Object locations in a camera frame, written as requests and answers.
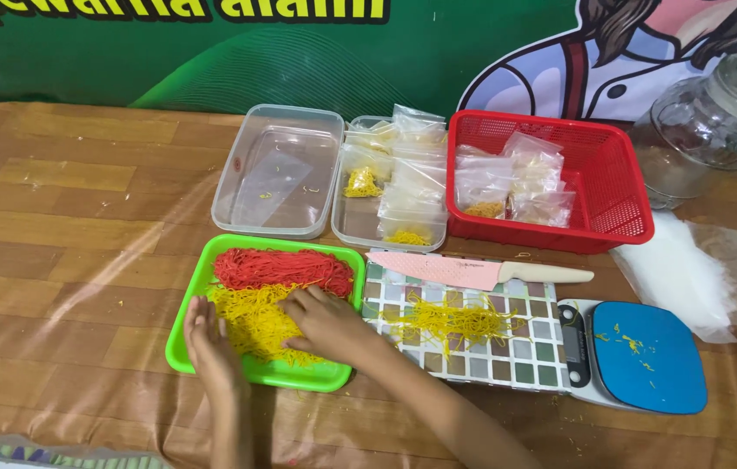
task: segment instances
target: red plastic basket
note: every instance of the red plastic basket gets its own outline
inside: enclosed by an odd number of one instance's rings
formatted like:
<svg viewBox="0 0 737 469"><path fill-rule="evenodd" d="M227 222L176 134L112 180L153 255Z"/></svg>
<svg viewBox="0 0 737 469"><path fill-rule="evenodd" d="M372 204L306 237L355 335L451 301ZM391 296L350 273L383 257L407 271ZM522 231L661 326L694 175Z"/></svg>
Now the red plastic basket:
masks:
<svg viewBox="0 0 737 469"><path fill-rule="evenodd" d="M513 132L563 146L565 189L577 193L569 228L466 215L455 206L455 149L467 144L498 154ZM446 164L448 231L470 240L598 254L642 244L655 227L634 149L609 125L504 112L459 111L449 121Z"/></svg>

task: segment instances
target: hand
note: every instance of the hand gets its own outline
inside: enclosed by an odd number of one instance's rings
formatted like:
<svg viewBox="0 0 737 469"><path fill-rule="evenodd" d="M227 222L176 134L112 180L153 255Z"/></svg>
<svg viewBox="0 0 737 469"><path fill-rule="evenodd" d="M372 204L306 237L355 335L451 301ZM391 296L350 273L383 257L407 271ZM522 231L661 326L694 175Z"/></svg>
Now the hand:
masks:
<svg viewBox="0 0 737 469"><path fill-rule="evenodd" d="M373 357L377 347L391 348L351 304L325 293L316 285L294 290L286 300L279 302L279 306L304 335L284 340L282 347L306 351L355 368Z"/></svg>
<svg viewBox="0 0 737 469"><path fill-rule="evenodd" d="M213 406L228 397L243 398L250 394L241 357L227 339L227 322L223 318L216 320L215 304L206 296L192 296L189 301L183 336L189 360Z"/></svg>

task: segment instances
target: plastic table cover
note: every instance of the plastic table cover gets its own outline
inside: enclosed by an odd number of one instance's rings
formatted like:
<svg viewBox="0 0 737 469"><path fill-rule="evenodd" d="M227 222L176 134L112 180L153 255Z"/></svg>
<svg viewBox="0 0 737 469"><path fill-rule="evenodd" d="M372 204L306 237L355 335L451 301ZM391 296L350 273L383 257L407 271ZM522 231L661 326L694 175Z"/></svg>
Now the plastic table cover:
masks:
<svg viewBox="0 0 737 469"><path fill-rule="evenodd" d="M221 233L209 208L241 119L0 103L0 442L207 464L203 390L168 367L163 348L196 256ZM677 213L737 229L737 175ZM330 229L316 241L339 244ZM560 285L560 298L636 300L606 254L455 238L441 252L528 252L596 272L588 284ZM454 386L545 466L737 467L737 344L698 347L709 402L695 416ZM251 405L259 466L461 466L358 373L326 395L255 386Z"/></svg>

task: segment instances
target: cartoon chef illustration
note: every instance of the cartoon chef illustration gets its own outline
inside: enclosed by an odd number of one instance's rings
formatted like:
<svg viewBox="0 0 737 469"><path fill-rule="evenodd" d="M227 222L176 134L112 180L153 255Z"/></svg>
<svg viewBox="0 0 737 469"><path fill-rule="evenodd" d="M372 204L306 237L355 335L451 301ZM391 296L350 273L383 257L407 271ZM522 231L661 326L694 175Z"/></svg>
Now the cartoon chef illustration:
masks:
<svg viewBox="0 0 737 469"><path fill-rule="evenodd" d="M579 26L509 53L459 109L625 124L737 53L737 0L578 0Z"/></svg>

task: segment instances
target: knife handle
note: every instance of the knife handle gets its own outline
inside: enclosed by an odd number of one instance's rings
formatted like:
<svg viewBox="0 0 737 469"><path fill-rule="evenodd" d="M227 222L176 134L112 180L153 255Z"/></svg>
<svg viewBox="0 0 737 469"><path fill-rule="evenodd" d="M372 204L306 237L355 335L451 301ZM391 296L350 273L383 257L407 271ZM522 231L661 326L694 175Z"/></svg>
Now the knife handle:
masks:
<svg viewBox="0 0 737 469"><path fill-rule="evenodd" d="M556 265L531 264L530 262L502 262L502 267L499 269L499 283L519 279L526 282L576 284L591 281L593 278L592 271L581 271Z"/></svg>

